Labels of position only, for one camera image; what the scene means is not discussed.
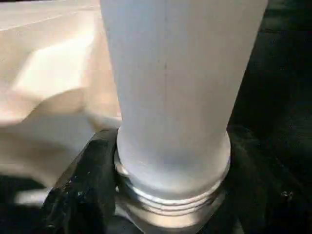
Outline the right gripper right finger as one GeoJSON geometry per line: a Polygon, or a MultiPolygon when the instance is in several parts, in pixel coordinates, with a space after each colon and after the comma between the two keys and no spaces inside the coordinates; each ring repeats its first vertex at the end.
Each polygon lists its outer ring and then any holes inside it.
{"type": "Polygon", "coordinates": [[[231,165],[225,195],[207,234],[310,234],[312,198],[276,156],[245,128],[229,128],[231,165]]]}

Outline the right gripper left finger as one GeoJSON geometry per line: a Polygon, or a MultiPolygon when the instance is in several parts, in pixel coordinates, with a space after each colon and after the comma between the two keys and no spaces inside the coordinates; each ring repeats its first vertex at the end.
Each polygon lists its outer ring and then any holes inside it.
{"type": "Polygon", "coordinates": [[[95,133],[50,190],[43,234],[104,234],[115,210],[117,129],[95,133]]]}

